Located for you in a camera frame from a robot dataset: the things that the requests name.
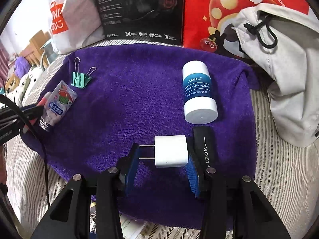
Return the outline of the green binder clip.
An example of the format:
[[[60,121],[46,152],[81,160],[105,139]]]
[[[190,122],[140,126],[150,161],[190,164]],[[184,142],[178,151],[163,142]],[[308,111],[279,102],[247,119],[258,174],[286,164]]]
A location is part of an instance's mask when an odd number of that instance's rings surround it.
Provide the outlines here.
[[[76,57],[74,60],[75,69],[72,72],[71,85],[76,88],[84,89],[92,79],[92,74],[97,70],[95,66],[89,68],[87,73],[80,72],[81,59]]]

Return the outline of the white Miniso shopping bag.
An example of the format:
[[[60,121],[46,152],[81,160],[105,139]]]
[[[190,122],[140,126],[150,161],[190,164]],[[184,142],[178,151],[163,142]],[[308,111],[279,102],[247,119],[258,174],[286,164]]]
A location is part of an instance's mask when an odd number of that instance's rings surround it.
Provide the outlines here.
[[[66,54],[105,38],[95,0],[49,0],[52,47]]]

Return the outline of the black headset box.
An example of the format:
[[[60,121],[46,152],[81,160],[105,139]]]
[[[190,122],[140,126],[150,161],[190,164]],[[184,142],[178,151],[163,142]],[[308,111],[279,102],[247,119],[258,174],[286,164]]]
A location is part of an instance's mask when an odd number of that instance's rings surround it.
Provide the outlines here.
[[[184,0],[95,0],[106,39],[183,43]]]

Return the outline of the white USB wall charger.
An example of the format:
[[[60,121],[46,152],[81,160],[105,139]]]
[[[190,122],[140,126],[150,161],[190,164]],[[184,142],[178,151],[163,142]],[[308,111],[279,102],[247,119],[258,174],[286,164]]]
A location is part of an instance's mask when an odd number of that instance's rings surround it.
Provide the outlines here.
[[[139,157],[139,159],[155,161],[156,168],[184,167],[188,164],[185,135],[155,136],[153,145],[140,145],[140,147],[154,148],[153,157]]]

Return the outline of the striped mattress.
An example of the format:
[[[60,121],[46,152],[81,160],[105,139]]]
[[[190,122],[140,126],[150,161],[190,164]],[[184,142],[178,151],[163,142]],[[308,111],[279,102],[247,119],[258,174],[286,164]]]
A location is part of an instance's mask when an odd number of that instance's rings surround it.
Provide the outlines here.
[[[250,92],[256,129],[255,182],[290,236],[302,238],[318,217],[318,142],[300,148],[278,135],[267,93],[272,79],[258,66],[250,67],[259,83]],[[46,94],[38,81],[25,104]],[[32,233],[48,208],[46,203],[56,198],[67,180],[49,166],[47,156],[29,148],[22,135],[10,140],[7,147],[9,198],[23,227]]]

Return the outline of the white blue balm stick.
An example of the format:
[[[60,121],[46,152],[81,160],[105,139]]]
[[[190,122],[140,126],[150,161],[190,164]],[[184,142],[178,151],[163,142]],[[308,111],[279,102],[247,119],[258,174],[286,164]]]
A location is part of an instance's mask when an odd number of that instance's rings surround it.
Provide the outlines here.
[[[218,117],[213,98],[212,80],[206,64],[189,61],[182,69],[184,90],[184,118],[188,123],[204,125]]]

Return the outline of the purple towel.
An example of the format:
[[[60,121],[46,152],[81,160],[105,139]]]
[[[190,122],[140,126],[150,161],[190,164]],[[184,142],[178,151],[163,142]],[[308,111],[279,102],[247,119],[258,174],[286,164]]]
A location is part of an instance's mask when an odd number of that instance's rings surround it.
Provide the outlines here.
[[[25,144],[66,180],[81,173],[90,178],[112,167],[134,143],[146,145],[158,135],[192,136],[184,118],[182,68],[202,61],[213,81],[218,118],[215,135],[217,171],[225,176],[254,176],[256,129],[251,90],[259,83],[242,61],[200,50],[131,44],[78,50],[52,64],[37,82],[43,92],[63,80],[71,83],[74,60],[80,71],[97,70],[88,86],[77,89],[74,104],[50,131],[36,128],[41,140],[22,135]]]

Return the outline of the teal kettle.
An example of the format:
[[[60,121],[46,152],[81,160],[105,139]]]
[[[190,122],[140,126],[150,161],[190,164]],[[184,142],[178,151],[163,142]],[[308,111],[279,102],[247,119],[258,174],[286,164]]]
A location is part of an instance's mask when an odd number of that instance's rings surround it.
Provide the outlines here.
[[[46,58],[48,65],[50,65],[57,58],[58,55],[54,52],[52,48],[51,38],[48,41],[46,41],[40,48],[43,50],[43,53],[40,58],[40,67],[42,71],[45,71],[46,68],[44,66],[44,59]]]

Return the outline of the black Horizon case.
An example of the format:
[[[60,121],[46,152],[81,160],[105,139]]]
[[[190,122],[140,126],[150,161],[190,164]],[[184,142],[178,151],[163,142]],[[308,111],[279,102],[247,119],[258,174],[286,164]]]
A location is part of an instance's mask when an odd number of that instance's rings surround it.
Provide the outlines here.
[[[214,166],[215,137],[209,126],[196,126],[193,129],[195,154],[199,164],[206,170]]]

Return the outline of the clear mint candy bottle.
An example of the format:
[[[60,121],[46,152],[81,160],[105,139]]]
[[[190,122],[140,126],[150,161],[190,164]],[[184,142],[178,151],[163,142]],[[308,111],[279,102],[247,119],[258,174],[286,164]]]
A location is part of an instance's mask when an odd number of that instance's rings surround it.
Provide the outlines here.
[[[39,126],[49,132],[65,116],[76,98],[77,93],[61,80],[44,105]]]

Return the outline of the wooden bedside furniture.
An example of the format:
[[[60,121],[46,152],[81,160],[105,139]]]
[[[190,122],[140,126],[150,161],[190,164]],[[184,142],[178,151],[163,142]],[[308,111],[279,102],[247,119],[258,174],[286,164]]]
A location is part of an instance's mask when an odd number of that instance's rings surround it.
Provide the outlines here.
[[[44,52],[42,46],[50,38],[49,32],[40,30],[29,40],[29,44],[18,55],[24,57],[30,65],[40,65],[40,60]]]

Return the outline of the grey Nike waist bag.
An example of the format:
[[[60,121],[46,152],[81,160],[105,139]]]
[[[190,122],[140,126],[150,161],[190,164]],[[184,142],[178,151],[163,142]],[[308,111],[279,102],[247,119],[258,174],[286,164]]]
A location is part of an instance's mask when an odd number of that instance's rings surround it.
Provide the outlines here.
[[[318,139],[318,23],[306,14],[261,3],[233,21],[240,47],[271,77],[270,110],[278,134],[306,147]]]

